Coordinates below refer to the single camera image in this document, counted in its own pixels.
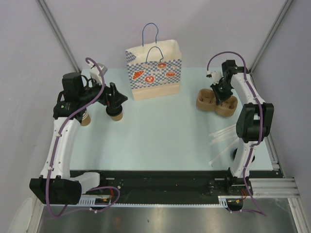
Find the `blue checkered paper bag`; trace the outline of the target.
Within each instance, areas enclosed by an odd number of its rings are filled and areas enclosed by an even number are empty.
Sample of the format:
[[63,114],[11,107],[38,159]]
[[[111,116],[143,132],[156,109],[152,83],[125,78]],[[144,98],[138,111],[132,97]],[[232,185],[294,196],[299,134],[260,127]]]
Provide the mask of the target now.
[[159,41],[156,28],[153,43],[145,43],[141,36],[140,46],[125,51],[127,73],[134,100],[144,100],[179,93],[182,68],[182,53],[176,40]]

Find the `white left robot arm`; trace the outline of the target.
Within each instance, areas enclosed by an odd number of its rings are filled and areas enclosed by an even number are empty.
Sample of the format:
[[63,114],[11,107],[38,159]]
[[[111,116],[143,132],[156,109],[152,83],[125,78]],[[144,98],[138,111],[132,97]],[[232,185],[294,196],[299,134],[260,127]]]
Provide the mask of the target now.
[[106,107],[108,116],[119,121],[122,119],[122,104],[128,99],[114,83],[106,86],[103,71],[91,71],[90,76],[92,86],[84,86],[84,76],[79,72],[63,76],[63,91],[53,109],[54,129],[49,154],[39,177],[32,178],[29,184],[43,204],[75,205],[89,190],[97,194],[107,190],[107,181],[97,172],[70,176],[73,144],[78,129],[88,118],[88,106],[99,102]]

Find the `single brown paper cup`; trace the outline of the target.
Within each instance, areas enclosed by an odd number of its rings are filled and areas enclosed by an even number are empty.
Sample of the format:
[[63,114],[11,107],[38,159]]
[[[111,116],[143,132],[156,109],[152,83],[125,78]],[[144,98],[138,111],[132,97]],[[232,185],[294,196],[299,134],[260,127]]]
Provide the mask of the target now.
[[116,116],[111,116],[111,119],[113,121],[120,121],[123,118],[123,113],[121,112],[120,114],[116,115]]

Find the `single black cup lid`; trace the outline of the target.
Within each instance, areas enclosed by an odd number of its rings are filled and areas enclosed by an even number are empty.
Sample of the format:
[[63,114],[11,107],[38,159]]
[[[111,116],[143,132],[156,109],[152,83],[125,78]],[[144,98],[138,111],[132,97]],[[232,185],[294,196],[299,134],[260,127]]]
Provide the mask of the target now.
[[122,113],[122,106],[120,105],[119,107],[116,107],[116,108],[112,108],[112,107],[109,107],[107,106],[106,107],[106,113],[110,116],[110,117],[116,117],[118,116],[119,114]]

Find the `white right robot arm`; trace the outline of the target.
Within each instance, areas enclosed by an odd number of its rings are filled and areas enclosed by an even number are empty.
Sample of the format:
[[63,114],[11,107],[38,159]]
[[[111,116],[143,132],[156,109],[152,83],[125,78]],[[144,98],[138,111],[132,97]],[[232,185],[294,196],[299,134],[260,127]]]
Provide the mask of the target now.
[[229,100],[233,95],[233,89],[242,104],[236,123],[239,144],[233,165],[230,167],[233,178],[224,182],[225,191],[230,195],[235,195],[242,188],[238,179],[249,176],[249,167],[256,147],[270,133],[274,106],[258,94],[247,68],[237,66],[235,60],[223,62],[222,72],[207,71],[207,77],[213,80],[210,87],[215,94],[217,105]]

